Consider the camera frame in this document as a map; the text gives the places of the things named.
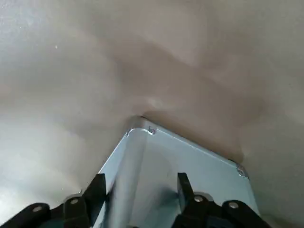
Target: screw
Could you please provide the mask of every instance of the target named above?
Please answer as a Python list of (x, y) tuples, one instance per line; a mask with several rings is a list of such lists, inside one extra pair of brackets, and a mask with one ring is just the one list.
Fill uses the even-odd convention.
[(70, 203), (71, 203), (71, 204), (77, 204), (77, 203), (78, 203), (78, 199), (73, 199), (73, 200), (71, 200)]
[(33, 209), (33, 212), (40, 211), (41, 209), (42, 209), (42, 207), (41, 207), (41, 206), (35, 207), (35, 208)]
[(233, 208), (233, 209), (238, 208), (238, 204), (235, 203), (235, 202), (230, 202), (230, 203), (229, 203), (229, 206), (230, 206), (231, 208)]
[(204, 199), (201, 195), (195, 195), (194, 196), (194, 201), (196, 202), (202, 202)]

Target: metal bolt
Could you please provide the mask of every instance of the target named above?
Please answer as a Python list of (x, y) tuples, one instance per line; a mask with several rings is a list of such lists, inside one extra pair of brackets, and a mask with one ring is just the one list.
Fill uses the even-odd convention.
[(42, 209), (42, 207), (41, 207), (41, 206), (35, 207), (35, 208), (33, 209), (33, 212), (40, 211), (41, 209)]
[(231, 203), (229, 203), (229, 206), (230, 206), (231, 208), (233, 208), (233, 209), (238, 208), (238, 204), (237, 204), (237, 203), (235, 203), (235, 202), (231, 202)]
[(71, 200), (70, 203), (71, 203), (71, 204), (77, 204), (77, 203), (78, 203), (78, 199), (73, 199), (73, 200)]
[(204, 199), (201, 195), (195, 195), (194, 196), (194, 201), (196, 202), (202, 202)]

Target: beige wall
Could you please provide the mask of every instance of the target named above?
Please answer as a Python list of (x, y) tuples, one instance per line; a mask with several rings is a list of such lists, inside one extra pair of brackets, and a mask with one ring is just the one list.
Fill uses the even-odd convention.
[(51, 175), (39, 191), (58, 202), (143, 114), (242, 162), (261, 212), (304, 226), (303, 13), (301, 0), (0, 1), (2, 180)]

